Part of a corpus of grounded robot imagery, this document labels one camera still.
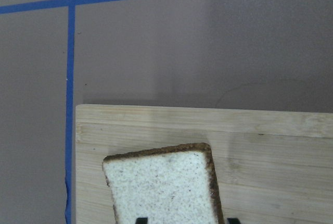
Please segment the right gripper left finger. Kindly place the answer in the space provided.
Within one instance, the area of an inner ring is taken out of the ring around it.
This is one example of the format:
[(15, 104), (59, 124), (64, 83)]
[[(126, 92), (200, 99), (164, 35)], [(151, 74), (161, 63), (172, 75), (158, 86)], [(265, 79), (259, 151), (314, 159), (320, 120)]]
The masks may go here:
[(148, 217), (138, 217), (135, 221), (135, 224), (147, 224)]

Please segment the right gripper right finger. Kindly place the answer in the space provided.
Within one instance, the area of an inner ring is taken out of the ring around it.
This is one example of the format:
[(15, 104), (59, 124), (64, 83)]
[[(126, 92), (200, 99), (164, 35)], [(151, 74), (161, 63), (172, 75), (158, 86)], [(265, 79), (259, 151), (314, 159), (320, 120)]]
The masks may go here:
[(239, 224), (238, 218), (227, 218), (229, 224)]

